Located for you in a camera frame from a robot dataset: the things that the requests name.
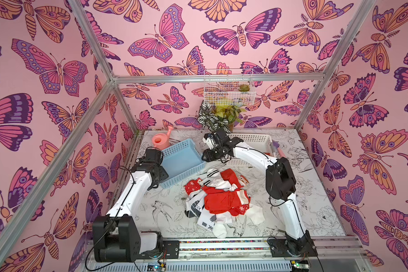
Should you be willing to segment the pink purple garden trowel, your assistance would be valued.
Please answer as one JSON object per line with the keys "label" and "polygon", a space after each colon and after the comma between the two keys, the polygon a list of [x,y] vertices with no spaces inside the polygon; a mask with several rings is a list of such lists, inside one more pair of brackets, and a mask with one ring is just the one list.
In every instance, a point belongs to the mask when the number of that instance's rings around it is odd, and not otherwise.
{"label": "pink purple garden trowel", "polygon": [[279,156],[280,158],[285,158],[286,155],[285,155],[285,153],[283,152],[283,150],[282,150],[282,148],[281,148],[281,145],[280,145],[277,141],[275,141],[275,140],[272,140],[272,144],[273,144],[274,154],[275,154],[275,155],[278,154],[278,156]]}

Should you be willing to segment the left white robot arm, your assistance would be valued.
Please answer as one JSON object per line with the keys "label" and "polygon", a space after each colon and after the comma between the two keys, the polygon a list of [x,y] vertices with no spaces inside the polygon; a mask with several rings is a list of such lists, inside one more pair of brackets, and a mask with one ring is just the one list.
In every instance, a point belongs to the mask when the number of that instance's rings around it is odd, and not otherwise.
{"label": "left white robot arm", "polygon": [[135,165],[126,169],[130,180],[121,196],[105,215],[98,216],[93,222],[92,251],[96,262],[135,262],[163,255],[161,233],[140,231],[136,226],[136,216],[145,193],[156,189],[168,178],[162,162],[162,151],[149,147]]}

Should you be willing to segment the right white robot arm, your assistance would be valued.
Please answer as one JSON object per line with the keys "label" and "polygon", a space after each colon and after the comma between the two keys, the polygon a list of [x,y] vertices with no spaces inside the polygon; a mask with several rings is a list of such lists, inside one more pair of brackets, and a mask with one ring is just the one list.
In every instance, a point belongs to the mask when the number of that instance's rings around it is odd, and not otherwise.
{"label": "right white robot arm", "polygon": [[288,254],[293,257],[318,256],[314,241],[301,220],[296,201],[296,178],[287,158],[266,155],[223,129],[206,133],[203,142],[209,147],[202,155],[205,162],[236,158],[262,171],[270,204],[281,211]]}

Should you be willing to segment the plain white sock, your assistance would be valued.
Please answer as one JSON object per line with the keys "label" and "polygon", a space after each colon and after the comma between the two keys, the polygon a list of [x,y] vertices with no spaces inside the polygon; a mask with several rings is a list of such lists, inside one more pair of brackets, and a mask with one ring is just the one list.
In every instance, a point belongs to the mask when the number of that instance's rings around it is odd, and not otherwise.
{"label": "plain white sock", "polygon": [[231,223],[215,222],[212,233],[216,238],[261,236],[260,225],[265,222],[261,206],[250,205],[244,215],[230,216],[230,219],[232,220]]}

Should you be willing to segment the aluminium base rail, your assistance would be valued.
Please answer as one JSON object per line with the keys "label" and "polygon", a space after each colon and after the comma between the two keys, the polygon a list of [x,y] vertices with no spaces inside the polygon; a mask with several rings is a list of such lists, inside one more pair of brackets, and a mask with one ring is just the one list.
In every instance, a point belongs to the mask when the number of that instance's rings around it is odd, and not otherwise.
{"label": "aluminium base rail", "polygon": [[372,272],[368,254],[356,238],[315,237],[298,257],[277,238],[166,239],[159,257],[134,262],[96,262],[84,257],[79,272]]}

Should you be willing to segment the white plastic basket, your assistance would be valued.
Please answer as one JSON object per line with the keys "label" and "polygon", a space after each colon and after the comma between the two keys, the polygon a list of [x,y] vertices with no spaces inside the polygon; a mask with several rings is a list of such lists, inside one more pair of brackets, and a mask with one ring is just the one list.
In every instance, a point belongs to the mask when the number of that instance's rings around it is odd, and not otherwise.
{"label": "white plastic basket", "polygon": [[[242,139],[244,143],[249,145],[251,148],[263,152],[267,156],[275,157],[275,148],[273,146],[273,141],[271,136],[268,134],[231,133],[228,136],[230,138],[238,137]],[[238,158],[232,158],[229,162],[227,162],[227,166],[253,167],[253,165]]]}

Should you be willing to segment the potted green leafy plant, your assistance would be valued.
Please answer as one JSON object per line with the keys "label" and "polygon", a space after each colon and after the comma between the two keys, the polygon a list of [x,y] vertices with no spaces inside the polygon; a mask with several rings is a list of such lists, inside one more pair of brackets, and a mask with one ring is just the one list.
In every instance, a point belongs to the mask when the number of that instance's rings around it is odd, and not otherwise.
{"label": "potted green leafy plant", "polygon": [[197,121],[211,132],[223,129],[226,133],[232,133],[235,123],[241,123],[240,115],[245,111],[236,105],[211,105],[202,102]]}

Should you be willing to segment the small succulent in basket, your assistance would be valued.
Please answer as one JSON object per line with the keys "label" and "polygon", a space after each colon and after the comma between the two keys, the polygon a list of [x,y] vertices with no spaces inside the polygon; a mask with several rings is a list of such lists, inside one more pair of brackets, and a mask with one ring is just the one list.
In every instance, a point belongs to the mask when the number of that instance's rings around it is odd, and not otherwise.
{"label": "small succulent in basket", "polygon": [[249,84],[239,85],[238,91],[239,92],[249,92],[250,91],[250,85]]}

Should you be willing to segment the plain red sock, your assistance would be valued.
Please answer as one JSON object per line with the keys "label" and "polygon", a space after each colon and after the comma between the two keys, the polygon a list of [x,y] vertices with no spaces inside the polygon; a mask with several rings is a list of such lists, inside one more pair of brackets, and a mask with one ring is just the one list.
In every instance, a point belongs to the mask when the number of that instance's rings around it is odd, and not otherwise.
{"label": "plain red sock", "polygon": [[234,170],[227,169],[202,187],[206,193],[205,209],[210,214],[230,213],[232,216],[244,215],[249,209],[250,196],[244,190],[245,182],[241,181]]}

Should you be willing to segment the pink watering can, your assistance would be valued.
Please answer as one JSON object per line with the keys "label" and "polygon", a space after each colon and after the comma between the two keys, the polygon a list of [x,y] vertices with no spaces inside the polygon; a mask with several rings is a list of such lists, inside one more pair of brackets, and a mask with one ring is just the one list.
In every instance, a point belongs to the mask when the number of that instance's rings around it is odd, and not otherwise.
{"label": "pink watering can", "polygon": [[166,133],[158,133],[152,138],[152,144],[155,148],[164,150],[170,147],[170,137],[171,132],[174,129],[172,126],[168,126],[168,131]]}

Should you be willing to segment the light blue plastic basket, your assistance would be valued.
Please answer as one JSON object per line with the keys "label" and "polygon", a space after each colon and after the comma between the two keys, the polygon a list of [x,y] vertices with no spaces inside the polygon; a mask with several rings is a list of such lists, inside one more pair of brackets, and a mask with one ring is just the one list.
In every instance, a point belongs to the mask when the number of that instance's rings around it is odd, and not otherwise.
{"label": "light blue plastic basket", "polygon": [[163,189],[195,175],[206,165],[201,159],[202,154],[196,150],[195,142],[190,138],[165,148],[162,153],[162,167],[168,174],[168,178],[160,183]]}

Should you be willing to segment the red snowflake sock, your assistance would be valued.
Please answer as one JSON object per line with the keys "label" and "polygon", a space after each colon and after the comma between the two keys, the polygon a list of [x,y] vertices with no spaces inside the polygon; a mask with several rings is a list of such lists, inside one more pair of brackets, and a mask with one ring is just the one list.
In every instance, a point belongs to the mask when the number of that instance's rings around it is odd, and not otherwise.
{"label": "red snowflake sock", "polygon": [[187,184],[184,185],[184,189],[188,196],[191,193],[201,190],[202,179],[198,178],[196,180],[190,180]]}

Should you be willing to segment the white sock chevron pattern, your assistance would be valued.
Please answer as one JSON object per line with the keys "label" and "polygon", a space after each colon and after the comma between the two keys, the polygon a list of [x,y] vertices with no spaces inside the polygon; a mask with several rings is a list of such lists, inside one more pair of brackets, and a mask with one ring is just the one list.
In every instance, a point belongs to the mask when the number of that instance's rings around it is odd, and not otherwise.
{"label": "white sock chevron pattern", "polygon": [[205,207],[206,192],[203,190],[192,192],[187,198],[185,214],[188,218],[196,218],[198,227],[213,231],[216,215],[209,212]]}

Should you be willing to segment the white sock black stripes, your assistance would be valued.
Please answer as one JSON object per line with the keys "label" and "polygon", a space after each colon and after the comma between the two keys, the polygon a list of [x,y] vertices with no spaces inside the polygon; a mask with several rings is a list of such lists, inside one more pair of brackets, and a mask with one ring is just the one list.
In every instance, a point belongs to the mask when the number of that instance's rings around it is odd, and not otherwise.
{"label": "white sock black stripes", "polygon": [[219,179],[221,177],[220,170],[216,168],[209,168],[205,173],[205,177],[201,181],[202,186],[208,186],[212,181],[215,179]]}

